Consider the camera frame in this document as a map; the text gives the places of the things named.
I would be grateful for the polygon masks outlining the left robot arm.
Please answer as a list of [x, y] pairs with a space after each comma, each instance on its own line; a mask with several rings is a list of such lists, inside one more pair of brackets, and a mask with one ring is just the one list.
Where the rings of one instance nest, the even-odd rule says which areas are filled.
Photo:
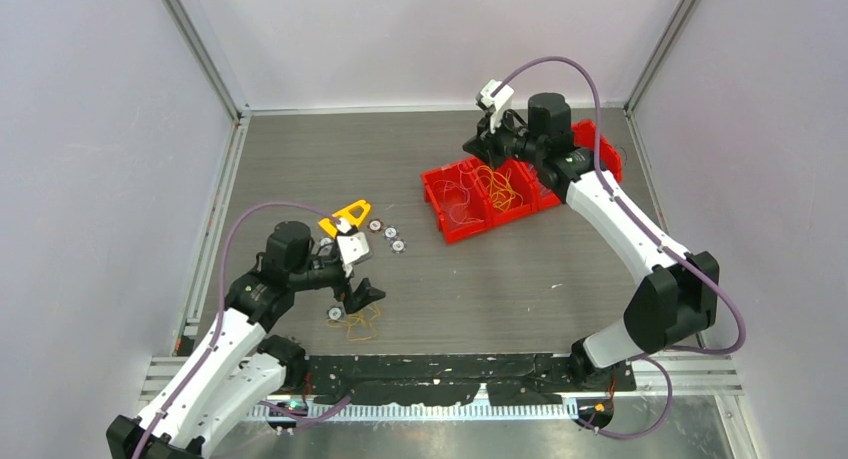
[[298, 391], [307, 377], [304, 349], [272, 334], [297, 293], [329, 289], [345, 314], [384, 298], [354, 265], [372, 254], [364, 232], [342, 220], [326, 249], [298, 221], [277, 224], [254, 266], [234, 280], [208, 334], [158, 395], [136, 416], [106, 431], [114, 458], [208, 458], [261, 400]]

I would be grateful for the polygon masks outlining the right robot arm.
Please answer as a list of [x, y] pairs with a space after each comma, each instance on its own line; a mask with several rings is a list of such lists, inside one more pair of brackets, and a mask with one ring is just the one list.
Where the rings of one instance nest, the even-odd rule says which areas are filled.
[[511, 95], [509, 88], [477, 95], [484, 116], [464, 151], [492, 168], [509, 159], [531, 165], [538, 182], [605, 239], [637, 285], [621, 319], [572, 345], [574, 382], [596, 389], [611, 367], [713, 326], [717, 294], [706, 282], [718, 279], [717, 260], [708, 252], [690, 253], [635, 205], [598, 148], [578, 142], [563, 95], [533, 95], [526, 118], [512, 109]]

